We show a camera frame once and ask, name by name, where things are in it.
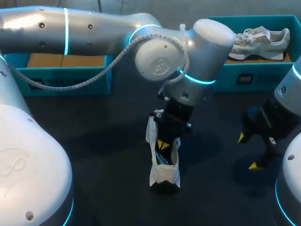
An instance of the shoelace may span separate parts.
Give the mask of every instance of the shoelace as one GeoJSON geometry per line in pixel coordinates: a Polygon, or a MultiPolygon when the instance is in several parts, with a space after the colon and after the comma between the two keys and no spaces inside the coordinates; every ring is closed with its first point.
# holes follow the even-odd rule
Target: shoelace
{"type": "Polygon", "coordinates": [[[243,33],[236,35],[235,42],[240,44],[242,42],[251,42],[253,40],[253,33],[248,33],[252,29],[245,29],[243,33]]]}

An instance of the sneaker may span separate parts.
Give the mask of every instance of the sneaker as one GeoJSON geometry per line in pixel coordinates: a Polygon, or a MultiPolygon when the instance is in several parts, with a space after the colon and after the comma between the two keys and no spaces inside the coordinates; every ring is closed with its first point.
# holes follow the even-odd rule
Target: sneaker
{"type": "Polygon", "coordinates": [[[236,41],[229,59],[243,61],[256,55],[268,60],[282,61],[285,50],[290,42],[290,31],[269,31],[264,27],[246,29],[244,33],[236,34],[236,41]]]}
{"type": "Polygon", "coordinates": [[[174,194],[180,189],[179,155],[180,139],[167,144],[157,139],[157,124],[152,117],[146,129],[146,141],[150,144],[152,167],[150,188],[157,193],[174,194]]]}

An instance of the dark floor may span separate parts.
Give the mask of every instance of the dark floor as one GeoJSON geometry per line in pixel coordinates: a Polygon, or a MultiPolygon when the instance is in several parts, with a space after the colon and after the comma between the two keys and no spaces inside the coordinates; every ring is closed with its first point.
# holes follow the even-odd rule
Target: dark floor
{"type": "Polygon", "coordinates": [[[194,135],[182,138],[181,191],[163,196],[149,192],[145,142],[148,115],[164,104],[156,98],[160,84],[141,78],[128,59],[115,68],[112,83],[110,97],[27,99],[35,119],[70,157],[74,226],[273,225],[270,202],[280,160],[268,171],[248,172],[263,143],[257,137],[237,143],[241,113],[269,94],[213,95],[199,103],[194,135]]]}

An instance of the robotic arm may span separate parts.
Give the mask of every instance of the robotic arm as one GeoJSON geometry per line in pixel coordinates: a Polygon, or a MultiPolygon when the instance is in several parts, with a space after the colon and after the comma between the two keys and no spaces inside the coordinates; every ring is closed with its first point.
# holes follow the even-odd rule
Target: robotic arm
{"type": "Polygon", "coordinates": [[[95,77],[70,87],[47,87],[23,76],[40,89],[67,91],[94,82],[111,69],[130,49],[141,76],[157,81],[178,72],[163,83],[159,97],[167,100],[162,114],[152,114],[163,142],[170,143],[184,131],[193,106],[225,62],[234,43],[234,34],[212,20],[199,20],[191,30],[162,28],[149,14],[108,15],[66,8],[25,7],[2,10],[0,49],[3,54],[37,52],[70,55],[116,55],[110,66],[95,77]]]}
{"type": "Polygon", "coordinates": [[[107,15],[75,9],[24,7],[0,10],[2,54],[35,52],[117,55],[110,66],[86,82],[48,87],[22,75],[0,56],[0,222],[3,226],[66,226],[73,210],[71,164],[64,149],[32,118],[12,72],[25,82],[53,91],[79,89],[94,82],[131,50],[146,79],[164,80],[158,96],[163,112],[152,113],[158,139],[170,144],[183,132],[193,107],[230,53],[235,35],[212,20],[191,30],[162,28],[153,16],[107,15]]]}
{"type": "MultiPolygon", "coordinates": [[[[262,107],[250,107],[243,113],[239,143],[253,135],[262,137],[266,152],[249,169],[264,169],[278,155],[277,141],[286,138],[300,124],[301,57],[276,87],[262,107]]],[[[274,191],[273,219],[277,226],[301,225],[301,134],[289,144],[274,191]]]]}

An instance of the cable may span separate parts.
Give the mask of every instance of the cable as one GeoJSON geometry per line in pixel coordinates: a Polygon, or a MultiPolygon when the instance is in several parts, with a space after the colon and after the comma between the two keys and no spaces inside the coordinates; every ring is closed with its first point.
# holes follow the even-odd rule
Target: cable
{"type": "MultiPolygon", "coordinates": [[[[185,25],[185,24],[180,24],[180,31],[184,32],[184,40],[185,40],[185,49],[184,49],[185,66],[184,66],[184,68],[187,68],[187,70],[188,70],[188,68],[189,68],[188,34],[187,34],[185,28],[186,28],[186,25],[185,25]]],[[[173,83],[176,83],[176,82],[178,82],[179,80],[181,80],[182,78],[184,78],[184,76],[185,76],[187,70],[186,70],[185,73],[184,73],[184,69],[183,69],[182,73],[181,73],[178,77],[176,77],[176,78],[174,78],[174,79],[171,79],[171,80],[166,80],[166,81],[162,84],[161,88],[159,89],[158,95],[164,97],[164,96],[165,96],[165,95],[164,95],[164,88],[165,88],[167,85],[171,85],[171,84],[173,84],[173,83]]]]}
{"type": "Polygon", "coordinates": [[[188,57],[188,53],[187,53],[187,49],[186,47],[178,40],[166,35],[161,35],[161,34],[147,34],[147,35],[143,35],[140,36],[138,38],[135,38],[133,41],[131,41],[125,48],[124,50],[113,60],[112,63],[110,63],[110,65],[105,68],[103,71],[101,71],[100,73],[98,73],[96,76],[94,76],[93,78],[82,82],[80,84],[77,85],[72,85],[72,86],[65,86],[65,87],[52,87],[52,86],[46,86],[46,85],[42,85],[39,84],[29,78],[27,78],[25,75],[23,75],[21,72],[19,72],[13,65],[11,65],[9,62],[7,62],[9,68],[12,70],[12,72],[17,75],[18,77],[20,77],[22,80],[24,80],[25,82],[27,82],[28,84],[37,87],[39,89],[44,89],[44,90],[51,90],[51,91],[68,91],[68,90],[74,90],[74,89],[78,89],[84,86],[87,86],[89,84],[91,84],[92,82],[95,82],[96,80],[98,80],[99,78],[101,78],[102,76],[104,76],[110,69],[112,69],[121,59],[122,57],[124,57],[124,55],[133,47],[135,46],[137,43],[145,40],[145,39],[149,39],[149,38],[160,38],[160,39],[166,39],[172,43],[174,43],[175,45],[177,45],[181,51],[184,53],[184,57],[186,58],[186,62],[183,68],[182,73],[175,79],[171,79],[168,80],[166,82],[164,82],[163,86],[161,87],[161,89],[164,89],[164,87],[167,84],[172,84],[175,83],[177,81],[179,81],[180,79],[182,79],[186,72],[188,71],[189,68],[189,57],[188,57]]]}
{"type": "MultiPolygon", "coordinates": [[[[62,0],[55,0],[54,7],[58,7],[62,3],[62,0]]],[[[14,4],[16,7],[21,7],[20,0],[14,0],[14,4]]]]}

